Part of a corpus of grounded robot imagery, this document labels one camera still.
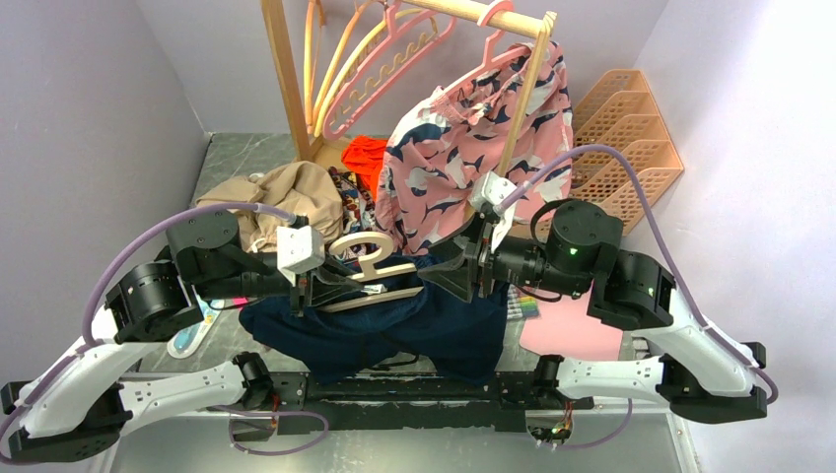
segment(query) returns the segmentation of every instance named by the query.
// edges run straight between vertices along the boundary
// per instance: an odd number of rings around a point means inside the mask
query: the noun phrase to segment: patterned fabric
[[[508,289],[509,320],[527,320],[539,316],[540,312],[537,310],[537,299],[521,293],[514,286]]]
[[[343,172],[335,167],[328,168],[328,174],[342,198],[342,234],[375,230],[375,200],[369,190],[360,184],[358,175],[352,171]],[[337,259],[357,259],[358,256],[373,251],[371,246],[373,245],[370,243],[351,246]]]
[[[456,101],[442,89],[418,103],[394,130],[383,156],[376,217],[405,254],[421,254],[464,221],[474,182],[500,162],[529,54],[472,81]],[[506,177],[519,184],[572,143],[572,108],[562,49],[551,43],[526,107]],[[544,202],[564,198],[571,164],[552,172],[520,201],[527,222]]]

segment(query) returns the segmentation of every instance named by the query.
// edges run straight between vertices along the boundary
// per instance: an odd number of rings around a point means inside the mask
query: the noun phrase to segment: pink plastic hanger
[[[513,12],[514,11],[514,2],[512,0],[495,0],[493,3],[488,5],[487,10],[485,10],[479,19],[476,21],[476,25],[480,27],[486,27],[488,22],[491,21],[491,18],[499,12]],[[455,81],[452,85],[445,89],[445,94],[451,100],[455,100],[455,96],[465,87],[468,86],[473,79],[481,76],[482,74],[496,69],[499,66],[507,64],[518,57],[528,54],[530,52],[530,48],[527,46],[520,46],[510,51],[506,51],[499,56],[494,57],[494,48],[496,47],[496,43],[499,42],[500,38],[505,34],[502,30],[497,30],[494,34],[488,36],[485,39],[485,51],[482,54],[482,64],[473,69],[472,71],[465,74],[463,77]]]
[[[427,10],[416,15],[414,18],[409,20],[408,22],[404,23],[402,26],[398,26],[397,24],[397,12],[400,8],[401,0],[394,0],[391,5],[386,5],[385,7],[385,21],[386,21],[386,31],[387,36],[386,38],[378,44],[375,49],[369,54],[369,56],[360,64],[357,68],[357,72],[354,74],[354,77],[345,84],[345,86],[340,89],[339,93],[336,95],[334,100],[331,102],[330,106],[328,107],[327,115],[325,116],[324,126],[322,127],[322,135],[329,140],[336,140],[341,138],[348,129],[361,117],[363,114],[372,106],[388,89],[394,84],[398,78],[410,67],[415,65],[418,61],[421,60],[428,52],[433,50],[436,46],[442,43],[445,39],[450,36],[453,32],[453,28],[455,27],[455,20],[456,18],[450,16],[450,24],[447,28],[441,32],[440,34],[436,35],[433,39],[431,39],[427,45],[422,48],[420,51],[416,52],[412,57],[406,60],[403,65],[397,69],[391,76],[389,76],[386,81],[378,87],[363,103],[357,106],[357,109],[349,116],[345,122],[339,125],[336,130],[332,130],[329,123],[331,123],[334,119],[334,114],[337,111],[337,108],[342,103],[344,99],[346,99],[346,95],[350,94],[352,91],[355,90],[358,83],[362,80],[366,80],[366,73],[371,68],[372,64],[384,53],[386,52],[399,38],[404,36],[405,34],[409,33],[410,30],[415,28],[421,22],[437,15],[439,12],[433,10]]]

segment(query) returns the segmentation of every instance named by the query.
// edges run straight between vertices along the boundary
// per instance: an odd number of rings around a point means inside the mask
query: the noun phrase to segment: pink shirt
[[[376,219],[405,254],[426,252],[463,224],[473,184],[500,162],[527,60],[525,55],[486,73],[456,101],[436,89],[395,127],[383,155]],[[506,173],[511,182],[523,182],[569,150],[566,84],[562,49],[551,43]],[[552,172],[519,201],[516,219],[527,222],[544,202],[568,196],[571,180],[571,165]]]

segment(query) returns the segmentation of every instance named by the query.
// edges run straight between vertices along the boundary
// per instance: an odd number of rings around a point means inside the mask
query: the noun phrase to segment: beige cloth
[[[276,168],[264,177],[233,177],[197,199],[201,207],[221,202],[260,202],[308,216],[325,242],[340,237],[342,200],[328,171],[314,163],[297,162]],[[276,249],[276,227],[287,224],[268,214],[236,210],[241,245],[246,251]]]

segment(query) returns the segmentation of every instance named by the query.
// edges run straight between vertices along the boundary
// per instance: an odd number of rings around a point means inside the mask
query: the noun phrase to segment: white cable clip
[[[708,330],[714,330],[714,331],[717,331],[716,329],[717,329],[717,324],[716,324],[716,323],[714,323],[714,320],[712,320],[712,319],[710,319],[710,318],[707,318],[707,319],[706,319],[706,324],[705,324],[705,325],[703,325],[703,330],[704,330],[704,331],[708,331]]]

